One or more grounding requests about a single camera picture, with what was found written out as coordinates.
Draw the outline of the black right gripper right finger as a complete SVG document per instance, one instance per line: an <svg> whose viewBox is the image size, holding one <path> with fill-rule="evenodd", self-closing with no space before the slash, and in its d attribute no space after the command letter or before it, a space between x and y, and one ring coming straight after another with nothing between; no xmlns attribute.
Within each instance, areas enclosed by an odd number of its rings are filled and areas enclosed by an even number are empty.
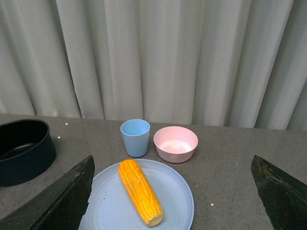
<svg viewBox="0 0 307 230"><path fill-rule="evenodd" d="M307 185L255 155L251 172L258 195L275 230L307 228Z"/></svg>

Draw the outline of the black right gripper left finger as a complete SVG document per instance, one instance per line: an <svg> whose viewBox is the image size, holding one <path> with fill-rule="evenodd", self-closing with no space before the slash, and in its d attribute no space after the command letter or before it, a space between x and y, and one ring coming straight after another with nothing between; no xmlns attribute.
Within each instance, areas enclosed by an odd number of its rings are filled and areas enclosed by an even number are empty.
<svg viewBox="0 0 307 230"><path fill-rule="evenodd" d="M83 159L29 202L1 219L2 230L76 230L88 207L95 164Z"/></svg>

